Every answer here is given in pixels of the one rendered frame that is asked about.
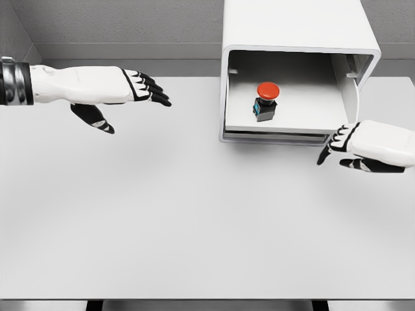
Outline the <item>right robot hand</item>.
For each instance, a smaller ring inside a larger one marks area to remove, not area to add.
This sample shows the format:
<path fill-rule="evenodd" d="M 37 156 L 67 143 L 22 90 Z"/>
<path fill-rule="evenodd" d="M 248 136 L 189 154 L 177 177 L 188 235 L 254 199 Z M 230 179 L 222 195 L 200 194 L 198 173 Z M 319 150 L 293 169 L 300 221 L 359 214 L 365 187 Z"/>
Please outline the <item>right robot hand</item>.
<path fill-rule="evenodd" d="M 403 173 L 415 167 L 415 131 L 365 120 L 341 126 L 321 151 L 321 165 L 333 152 L 351 153 L 343 167 L 374 173 Z"/>

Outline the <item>white cabinet drawer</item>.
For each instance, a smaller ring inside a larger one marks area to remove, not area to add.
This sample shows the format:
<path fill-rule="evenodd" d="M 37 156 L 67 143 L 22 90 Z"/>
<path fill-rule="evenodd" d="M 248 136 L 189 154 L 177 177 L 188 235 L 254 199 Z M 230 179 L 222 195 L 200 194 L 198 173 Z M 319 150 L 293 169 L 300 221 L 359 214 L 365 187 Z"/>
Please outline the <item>white cabinet drawer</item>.
<path fill-rule="evenodd" d="M 221 125 L 225 141 L 323 144 L 354 123 L 359 90 L 350 56 L 313 52 L 231 51 L 222 76 Z M 257 87 L 280 89 L 275 115 L 257 121 Z"/>

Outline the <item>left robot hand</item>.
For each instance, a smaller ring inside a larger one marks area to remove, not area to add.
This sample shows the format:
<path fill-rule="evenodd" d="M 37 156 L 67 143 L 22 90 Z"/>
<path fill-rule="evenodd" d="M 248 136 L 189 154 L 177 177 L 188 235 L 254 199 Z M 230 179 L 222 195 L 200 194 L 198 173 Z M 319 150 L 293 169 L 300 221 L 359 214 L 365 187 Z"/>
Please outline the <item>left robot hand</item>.
<path fill-rule="evenodd" d="M 141 71 L 116 66 L 82 66 L 64 69 L 73 76 L 68 80 L 65 99 L 71 111 L 87 125 L 113 134 L 99 104 L 119 105 L 149 100 L 165 107 L 172 106 L 169 97 L 156 81 Z"/>

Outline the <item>white tabletop storage cabinet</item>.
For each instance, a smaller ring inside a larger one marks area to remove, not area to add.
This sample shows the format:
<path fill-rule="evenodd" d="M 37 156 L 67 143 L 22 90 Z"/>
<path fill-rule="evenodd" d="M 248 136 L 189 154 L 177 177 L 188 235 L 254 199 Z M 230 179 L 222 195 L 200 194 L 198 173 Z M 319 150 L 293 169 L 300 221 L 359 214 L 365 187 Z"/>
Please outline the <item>white tabletop storage cabinet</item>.
<path fill-rule="evenodd" d="M 224 0 L 222 76 L 231 51 L 345 54 L 360 90 L 381 58 L 361 0 Z M 219 137 L 225 141 L 220 104 Z"/>

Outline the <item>red button load switch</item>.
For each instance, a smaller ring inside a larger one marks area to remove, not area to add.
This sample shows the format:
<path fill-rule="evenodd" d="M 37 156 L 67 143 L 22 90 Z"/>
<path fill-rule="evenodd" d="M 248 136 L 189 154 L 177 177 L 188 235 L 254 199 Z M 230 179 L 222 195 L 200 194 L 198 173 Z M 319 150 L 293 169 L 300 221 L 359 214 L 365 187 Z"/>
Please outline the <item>red button load switch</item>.
<path fill-rule="evenodd" d="M 276 98 L 279 96 L 279 87 L 272 82 L 263 82 L 257 87 L 258 97 L 253 105 L 253 113 L 257 122 L 272 120 L 275 115 Z"/>

